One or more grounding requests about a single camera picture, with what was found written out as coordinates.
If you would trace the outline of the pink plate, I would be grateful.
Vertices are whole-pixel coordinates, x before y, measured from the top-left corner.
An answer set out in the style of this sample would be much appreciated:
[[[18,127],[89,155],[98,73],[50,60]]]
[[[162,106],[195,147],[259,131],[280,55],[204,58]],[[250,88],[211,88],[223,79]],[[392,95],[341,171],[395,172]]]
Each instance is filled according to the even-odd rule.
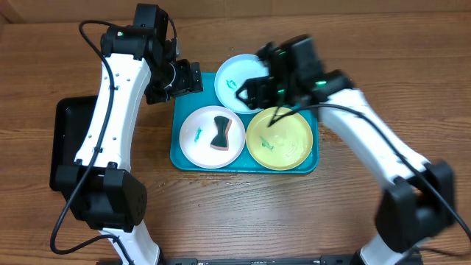
[[[214,118],[225,116],[232,120],[228,133],[229,149],[210,147],[217,134]],[[184,156],[203,169],[220,169],[235,161],[245,146],[246,130],[242,120],[231,110],[220,106],[201,107],[191,113],[180,128],[180,148]]]

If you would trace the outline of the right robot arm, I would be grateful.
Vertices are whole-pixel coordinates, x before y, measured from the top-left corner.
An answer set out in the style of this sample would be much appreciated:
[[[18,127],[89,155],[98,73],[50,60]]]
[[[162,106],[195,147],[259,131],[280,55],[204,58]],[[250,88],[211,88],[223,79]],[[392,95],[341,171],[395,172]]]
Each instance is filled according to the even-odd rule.
[[[235,96],[251,109],[290,106],[310,110],[374,175],[383,197],[375,217],[377,235],[351,264],[398,264],[424,240],[456,222],[454,173],[405,145],[369,106],[341,70],[326,71],[308,35],[257,52],[268,75],[246,80]]]

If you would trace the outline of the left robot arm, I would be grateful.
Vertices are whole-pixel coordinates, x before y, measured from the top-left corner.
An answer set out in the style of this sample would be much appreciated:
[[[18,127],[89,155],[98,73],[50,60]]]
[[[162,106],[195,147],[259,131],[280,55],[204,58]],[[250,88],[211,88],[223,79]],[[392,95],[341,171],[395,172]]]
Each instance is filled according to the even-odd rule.
[[[139,4],[132,24],[107,24],[99,45],[99,94],[88,130],[69,165],[59,165],[53,188],[65,212],[99,231],[121,264],[157,264],[160,248],[144,223],[146,187],[130,172],[132,136],[142,101],[153,105],[203,89],[198,63],[182,59],[168,13]]]

